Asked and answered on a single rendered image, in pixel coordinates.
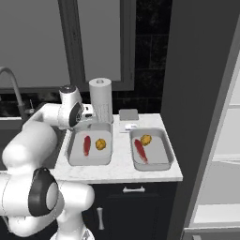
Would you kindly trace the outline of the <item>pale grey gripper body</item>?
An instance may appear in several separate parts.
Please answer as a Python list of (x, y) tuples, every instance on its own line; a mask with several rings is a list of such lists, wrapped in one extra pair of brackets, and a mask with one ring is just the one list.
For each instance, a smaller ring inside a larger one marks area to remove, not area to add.
[(96, 123), (97, 118), (95, 116), (89, 116), (87, 117), (86, 115), (84, 115), (80, 121), (80, 125), (91, 125)]

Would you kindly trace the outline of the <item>grey tupperware tray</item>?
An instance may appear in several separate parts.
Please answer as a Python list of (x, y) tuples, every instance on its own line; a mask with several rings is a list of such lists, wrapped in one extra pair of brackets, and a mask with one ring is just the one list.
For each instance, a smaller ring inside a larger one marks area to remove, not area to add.
[[(83, 142), (86, 136), (91, 138), (89, 155), (83, 153)], [(96, 149), (96, 141), (104, 139), (106, 147), (103, 150)], [(112, 125), (109, 123), (95, 123), (91, 128), (75, 129), (68, 142), (66, 157), (71, 166), (100, 166), (108, 165), (113, 153)]]
[[(148, 134), (152, 136), (152, 141), (143, 146), (148, 163), (145, 164), (140, 158), (134, 141), (141, 141), (141, 136)], [(166, 132), (162, 128), (157, 127), (142, 127), (136, 128), (129, 132), (130, 149), (133, 164), (136, 170), (142, 172), (151, 171), (167, 171), (171, 168), (174, 156), (170, 141)]]

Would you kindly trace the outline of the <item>white paper towel roll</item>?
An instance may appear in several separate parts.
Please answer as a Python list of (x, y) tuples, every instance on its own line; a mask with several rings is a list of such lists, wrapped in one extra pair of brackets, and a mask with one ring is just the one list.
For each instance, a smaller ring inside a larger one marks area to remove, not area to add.
[(112, 81), (95, 78), (89, 82), (91, 104), (101, 123), (113, 123)]

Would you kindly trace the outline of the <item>dark sink basin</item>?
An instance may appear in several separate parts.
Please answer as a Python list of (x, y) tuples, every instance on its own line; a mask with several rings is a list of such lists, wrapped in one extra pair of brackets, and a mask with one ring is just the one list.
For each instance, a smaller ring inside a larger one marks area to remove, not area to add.
[[(8, 143), (21, 131), (23, 120), (21, 117), (0, 117), (0, 171), (5, 171), (7, 168), (3, 163), (2, 154)], [(53, 169), (58, 159), (59, 152), (66, 132), (58, 127), (53, 127), (57, 135), (57, 145), (52, 154), (43, 162), (43, 167)]]

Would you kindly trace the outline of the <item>grey flat box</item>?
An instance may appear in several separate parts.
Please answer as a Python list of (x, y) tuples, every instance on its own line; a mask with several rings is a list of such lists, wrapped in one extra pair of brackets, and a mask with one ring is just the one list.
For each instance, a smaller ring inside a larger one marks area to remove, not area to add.
[(137, 109), (121, 109), (119, 111), (119, 118), (121, 121), (131, 121), (138, 120), (138, 110)]

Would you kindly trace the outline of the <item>grey curved tap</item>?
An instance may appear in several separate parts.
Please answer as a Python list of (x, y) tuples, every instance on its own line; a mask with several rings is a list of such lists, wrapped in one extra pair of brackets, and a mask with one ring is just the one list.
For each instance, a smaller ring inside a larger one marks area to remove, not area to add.
[(27, 113), (26, 113), (25, 106), (23, 104), (22, 96), (20, 94), (19, 86), (17, 84), (15, 75), (13, 74), (13, 72), (8, 67), (0, 67), (0, 75), (2, 73), (6, 73), (9, 76), (9, 79), (10, 79), (10, 81), (12, 83), (12, 86), (13, 86), (14, 94), (15, 94), (16, 99), (17, 99), (18, 110), (20, 112), (22, 120), (24, 122), (26, 122), (27, 119), (28, 119), (28, 116), (27, 116)]

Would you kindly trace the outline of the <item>dark drawer front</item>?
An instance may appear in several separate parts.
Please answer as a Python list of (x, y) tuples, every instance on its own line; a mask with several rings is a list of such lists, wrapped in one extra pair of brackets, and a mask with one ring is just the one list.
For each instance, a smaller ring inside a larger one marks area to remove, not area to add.
[(120, 183), (120, 184), (94, 184), (93, 188), (98, 196), (108, 196), (123, 193), (123, 188), (144, 187), (144, 193), (159, 193), (161, 196), (171, 196), (174, 194), (177, 184), (175, 182), (150, 182), (150, 183)]

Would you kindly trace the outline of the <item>grey framed window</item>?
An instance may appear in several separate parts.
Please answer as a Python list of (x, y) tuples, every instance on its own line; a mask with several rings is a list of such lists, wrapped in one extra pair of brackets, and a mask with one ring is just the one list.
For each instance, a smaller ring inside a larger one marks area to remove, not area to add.
[(23, 93), (134, 88), (136, 0), (0, 0), (0, 67)]

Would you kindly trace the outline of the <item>dark cupboard door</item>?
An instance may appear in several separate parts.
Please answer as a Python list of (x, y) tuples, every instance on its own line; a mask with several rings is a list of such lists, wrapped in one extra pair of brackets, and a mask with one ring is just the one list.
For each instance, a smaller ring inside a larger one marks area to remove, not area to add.
[[(103, 208), (104, 230), (97, 208)], [(158, 194), (112, 195), (96, 199), (82, 216), (96, 240), (167, 240), (172, 201)]]

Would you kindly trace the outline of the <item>grey fridge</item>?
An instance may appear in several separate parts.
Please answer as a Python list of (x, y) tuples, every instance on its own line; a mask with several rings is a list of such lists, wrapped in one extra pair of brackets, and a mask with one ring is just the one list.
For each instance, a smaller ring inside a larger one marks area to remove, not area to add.
[(240, 0), (172, 0), (161, 117), (183, 181), (167, 240), (189, 224), (239, 52)]

